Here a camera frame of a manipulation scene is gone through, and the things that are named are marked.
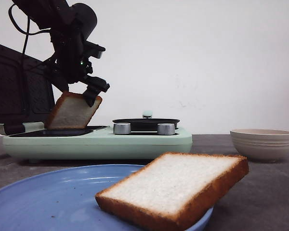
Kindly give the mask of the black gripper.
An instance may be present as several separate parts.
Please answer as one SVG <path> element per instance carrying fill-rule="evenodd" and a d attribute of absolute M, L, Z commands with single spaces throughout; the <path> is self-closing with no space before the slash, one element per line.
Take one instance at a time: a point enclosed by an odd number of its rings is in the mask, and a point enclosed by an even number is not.
<path fill-rule="evenodd" d="M 92 63 L 84 57 L 84 42 L 94 30 L 94 23 L 54 23 L 50 26 L 51 43 L 54 48 L 54 72 L 46 74 L 48 81 L 61 92 L 69 91 L 68 83 L 83 81 L 87 89 L 83 97 L 92 107 L 100 92 L 107 92 L 110 85 L 93 73 Z"/>

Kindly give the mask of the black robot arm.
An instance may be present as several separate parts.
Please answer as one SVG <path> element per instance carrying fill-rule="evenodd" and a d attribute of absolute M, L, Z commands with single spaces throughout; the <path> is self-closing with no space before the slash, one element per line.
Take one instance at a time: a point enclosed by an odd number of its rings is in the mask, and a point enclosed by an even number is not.
<path fill-rule="evenodd" d="M 13 4 L 37 24 L 38 33 L 50 34 L 54 53 L 41 63 L 47 79 L 61 92 L 73 83 L 86 84 L 82 95 L 92 107 L 98 94 L 110 87 L 105 80 L 91 76 L 89 58 L 99 59 L 105 52 L 104 47 L 87 40 L 97 25 L 94 10 L 84 3 L 70 6 L 65 0 L 15 0 Z"/>

